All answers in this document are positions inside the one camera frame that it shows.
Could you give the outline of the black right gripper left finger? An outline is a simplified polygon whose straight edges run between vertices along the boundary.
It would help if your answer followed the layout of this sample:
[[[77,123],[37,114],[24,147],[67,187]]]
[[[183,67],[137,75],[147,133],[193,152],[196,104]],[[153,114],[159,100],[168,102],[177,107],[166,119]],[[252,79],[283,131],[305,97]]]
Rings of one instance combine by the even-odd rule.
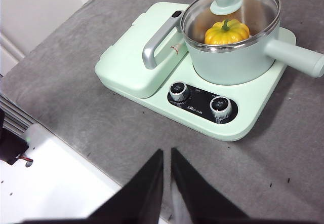
[[[92,223],[158,223],[163,189],[164,154],[158,149],[88,220]]]

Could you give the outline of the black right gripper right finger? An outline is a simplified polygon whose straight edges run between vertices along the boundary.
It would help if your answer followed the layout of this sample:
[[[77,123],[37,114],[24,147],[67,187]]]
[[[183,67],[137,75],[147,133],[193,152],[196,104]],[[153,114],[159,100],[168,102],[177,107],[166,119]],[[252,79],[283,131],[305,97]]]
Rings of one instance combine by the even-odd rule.
[[[174,147],[171,192],[175,223],[248,223],[250,218],[213,188]]]

